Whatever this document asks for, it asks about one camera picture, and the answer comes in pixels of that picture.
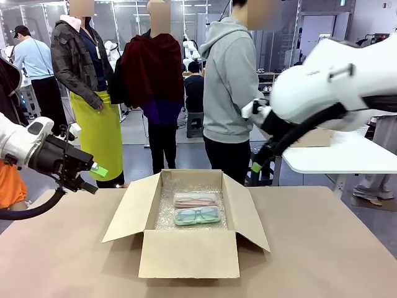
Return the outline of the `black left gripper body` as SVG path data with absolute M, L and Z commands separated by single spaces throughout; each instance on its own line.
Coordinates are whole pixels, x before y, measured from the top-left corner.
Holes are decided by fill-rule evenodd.
M 78 191 L 74 180 L 81 177 L 79 172 L 89 171 L 93 163 L 91 154 L 49 135 L 29 159 L 29 168 L 53 178 L 61 187 Z

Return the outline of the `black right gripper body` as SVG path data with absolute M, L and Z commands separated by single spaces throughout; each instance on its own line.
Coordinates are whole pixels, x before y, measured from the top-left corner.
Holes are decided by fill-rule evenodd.
M 261 121 L 259 129 L 270 135 L 270 138 L 255 156 L 255 162 L 266 162 L 275 155 L 274 148 L 293 129 L 293 124 L 280 119 L 274 112 L 270 111 L 268 116 Z

